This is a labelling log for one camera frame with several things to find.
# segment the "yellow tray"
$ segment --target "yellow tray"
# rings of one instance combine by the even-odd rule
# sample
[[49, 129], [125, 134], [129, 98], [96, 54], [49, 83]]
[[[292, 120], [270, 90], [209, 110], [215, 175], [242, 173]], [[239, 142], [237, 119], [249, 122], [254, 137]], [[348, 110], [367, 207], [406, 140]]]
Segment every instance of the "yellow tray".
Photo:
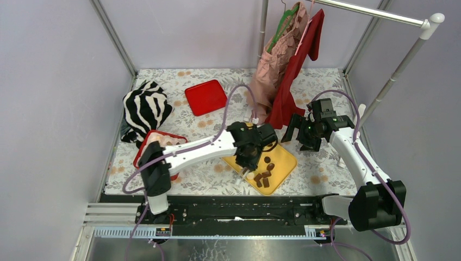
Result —
[[[264, 150], [268, 150], [271, 146], [266, 146]], [[270, 152], [263, 152], [261, 158], [258, 162], [258, 168], [254, 171], [254, 175], [256, 176], [259, 173], [263, 173], [267, 171], [267, 166], [269, 163], [264, 162], [264, 157], [270, 157], [271, 162], [274, 163], [275, 167], [271, 171], [272, 176], [268, 177], [269, 179], [269, 187], [265, 188], [262, 186], [258, 188], [256, 185], [256, 181], [252, 179], [245, 178], [251, 186], [253, 186], [256, 190], [258, 190], [264, 196], [269, 196], [283, 183], [283, 181], [290, 175], [293, 169], [298, 164], [295, 156], [293, 156], [290, 152], [285, 150], [280, 144], [278, 144], [272, 151]], [[237, 173], [242, 170], [242, 167], [235, 163], [235, 156], [233, 157], [224, 157], [222, 158], [229, 166], [231, 166]]]

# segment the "red garment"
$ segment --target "red garment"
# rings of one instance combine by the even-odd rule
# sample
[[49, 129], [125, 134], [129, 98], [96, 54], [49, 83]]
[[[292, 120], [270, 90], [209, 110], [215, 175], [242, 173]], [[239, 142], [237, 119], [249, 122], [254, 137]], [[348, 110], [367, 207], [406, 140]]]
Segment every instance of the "red garment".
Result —
[[301, 67], [306, 59], [307, 54], [312, 61], [319, 57], [320, 34], [322, 33], [322, 25], [325, 14], [323, 9], [312, 17], [312, 22], [307, 28], [306, 35], [302, 40], [300, 49], [297, 55], [293, 55], [286, 67], [285, 76], [277, 91], [277, 96], [274, 100], [272, 111], [266, 119], [266, 123], [270, 123], [274, 129], [281, 129], [283, 125], [290, 123], [293, 113], [304, 116], [306, 110], [298, 108], [291, 95], [290, 87], [293, 80], [298, 76]]

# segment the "floral pattern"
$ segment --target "floral pattern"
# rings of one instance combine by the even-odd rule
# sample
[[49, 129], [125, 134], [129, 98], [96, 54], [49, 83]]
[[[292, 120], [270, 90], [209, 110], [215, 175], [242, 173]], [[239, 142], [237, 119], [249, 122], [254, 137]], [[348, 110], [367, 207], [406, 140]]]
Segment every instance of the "floral pattern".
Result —
[[[184, 90], [188, 87], [217, 79], [228, 94], [232, 88], [251, 81], [254, 69], [149, 69], [141, 70], [135, 87], [144, 80], [155, 80], [168, 95], [174, 111], [166, 119], [159, 131], [186, 137], [189, 141], [198, 140], [215, 134], [221, 127], [224, 109], [212, 113], [194, 116], [188, 105]], [[337, 69], [302, 69], [291, 86], [291, 92], [299, 107], [304, 107], [316, 94], [328, 89], [343, 90], [341, 77]], [[230, 98], [227, 124], [242, 121], [247, 112], [245, 88], [237, 90]], [[351, 107], [347, 98], [339, 94], [325, 94], [333, 101], [339, 115], [351, 116]], [[286, 127], [276, 130], [279, 138]], [[293, 140], [282, 146], [298, 160], [298, 166], [287, 177], [273, 195], [321, 195], [339, 193], [352, 195], [356, 193], [355, 183], [347, 169], [337, 167], [338, 153], [330, 144], [323, 141], [320, 152], [301, 152], [301, 145]], [[134, 144], [119, 142], [109, 169], [105, 187], [106, 194], [123, 194], [125, 180], [135, 171], [133, 159], [138, 152]], [[170, 195], [260, 195], [247, 182], [236, 184], [240, 179], [222, 159], [201, 162], [179, 173], [172, 182]], [[138, 175], [129, 184], [128, 189], [143, 186]]]

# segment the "black and white striped fabric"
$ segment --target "black and white striped fabric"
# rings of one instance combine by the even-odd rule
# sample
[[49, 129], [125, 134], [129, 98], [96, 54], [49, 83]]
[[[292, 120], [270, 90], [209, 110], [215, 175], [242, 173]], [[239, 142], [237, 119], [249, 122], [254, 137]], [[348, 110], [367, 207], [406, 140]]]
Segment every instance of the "black and white striped fabric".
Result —
[[143, 82], [123, 98], [124, 112], [121, 140], [135, 142], [139, 148], [147, 133], [157, 129], [173, 111], [163, 89], [154, 81]]

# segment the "pink hanger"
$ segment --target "pink hanger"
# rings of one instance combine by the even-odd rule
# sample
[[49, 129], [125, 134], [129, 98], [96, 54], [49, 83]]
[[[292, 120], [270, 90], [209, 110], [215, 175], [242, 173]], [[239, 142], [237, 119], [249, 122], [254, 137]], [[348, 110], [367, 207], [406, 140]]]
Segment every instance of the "pink hanger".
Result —
[[310, 18], [310, 13], [312, 12], [312, 7], [314, 7], [314, 0], [310, 3], [310, 9], [309, 9], [309, 14], [307, 15], [307, 25], [304, 29], [303, 35], [301, 36], [300, 43], [298, 44], [298, 47], [296, 48], [295, 55], [298, 54], [298, 50], [300, 49], [300, 46], [302, 45], [302, 40], [304, 39], [304, 36], [306, 35], [307, 28], [309, 27], [309, 24], [312, 22], [312, 19]]

